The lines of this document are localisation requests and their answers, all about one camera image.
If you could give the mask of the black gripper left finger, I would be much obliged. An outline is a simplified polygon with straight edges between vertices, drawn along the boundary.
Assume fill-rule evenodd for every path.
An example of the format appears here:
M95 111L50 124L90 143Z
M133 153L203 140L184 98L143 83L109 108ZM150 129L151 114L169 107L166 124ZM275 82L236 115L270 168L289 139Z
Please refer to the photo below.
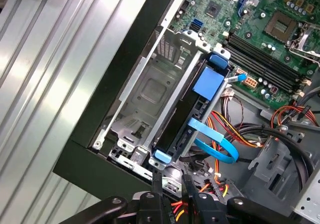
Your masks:
M110 196L62 223L163 223L162 174L155 170L151 191L137 192L131 201Z

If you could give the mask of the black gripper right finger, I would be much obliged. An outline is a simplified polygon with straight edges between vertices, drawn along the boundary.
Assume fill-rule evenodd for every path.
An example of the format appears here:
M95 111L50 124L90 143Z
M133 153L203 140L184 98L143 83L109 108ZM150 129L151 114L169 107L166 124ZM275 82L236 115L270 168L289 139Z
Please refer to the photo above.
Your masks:
M293 220L244 197L233 197L222 208L209 193L198 192L192 177L183 174L182 203L189 223L292 223Z

